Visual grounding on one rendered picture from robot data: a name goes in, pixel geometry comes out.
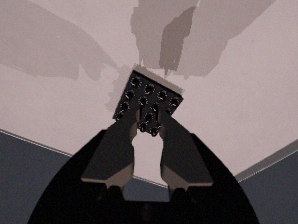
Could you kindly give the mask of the black knob box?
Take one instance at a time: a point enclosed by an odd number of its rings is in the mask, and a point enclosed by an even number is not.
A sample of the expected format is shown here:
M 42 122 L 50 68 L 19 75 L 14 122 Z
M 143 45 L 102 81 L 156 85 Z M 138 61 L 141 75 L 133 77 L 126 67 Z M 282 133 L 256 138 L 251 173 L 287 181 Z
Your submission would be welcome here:
M 142 115 L 137 129 L 155 137 L 160 131 L 160 124 L 156 121 L 156 107 L 160 106 L 171 116 L 183 100 L 180 94 L 133 70 L 113 119 L 118 121 L 140 105 Z

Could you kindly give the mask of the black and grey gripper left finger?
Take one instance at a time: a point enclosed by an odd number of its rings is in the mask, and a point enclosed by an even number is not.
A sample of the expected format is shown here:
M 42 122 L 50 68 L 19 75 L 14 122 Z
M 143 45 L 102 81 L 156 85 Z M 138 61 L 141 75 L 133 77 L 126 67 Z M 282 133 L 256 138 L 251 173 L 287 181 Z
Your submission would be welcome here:
M 102 129 L 57 172 L 38 200 L 27 224 L 57 224 L 76 209 L 106 200 L 108 188 L 134 174 L 134 147 L 142 106 Z

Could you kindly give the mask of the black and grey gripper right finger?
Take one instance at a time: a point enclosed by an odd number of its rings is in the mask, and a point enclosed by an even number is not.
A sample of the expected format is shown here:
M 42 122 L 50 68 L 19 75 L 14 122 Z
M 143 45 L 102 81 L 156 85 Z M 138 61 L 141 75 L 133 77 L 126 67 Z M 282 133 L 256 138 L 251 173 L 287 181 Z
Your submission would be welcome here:
M 160 174 L 168 185 L 169 201 L 176 188 L 184 188 L 188 203 L 215 212 L 229 224 L 260 224 L 245 192 L 223 162 L 160 106 L 155 111 L 163 140 Z

